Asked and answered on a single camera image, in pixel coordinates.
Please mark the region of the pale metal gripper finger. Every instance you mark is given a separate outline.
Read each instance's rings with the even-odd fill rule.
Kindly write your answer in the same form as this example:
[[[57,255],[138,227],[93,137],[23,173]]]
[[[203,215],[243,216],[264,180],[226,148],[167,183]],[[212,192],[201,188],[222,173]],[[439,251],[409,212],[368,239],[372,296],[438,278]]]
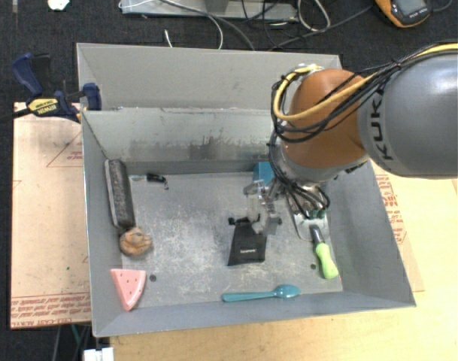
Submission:
[[[259,221],[260,200],[258,195],[249,195],[247,197],[247,218],[251,223]]]
[[[280,225],[281,217],[277,212],[273,202],[266,202],[264,204],[262,233],[263,235],[275,235],[278,226]]]

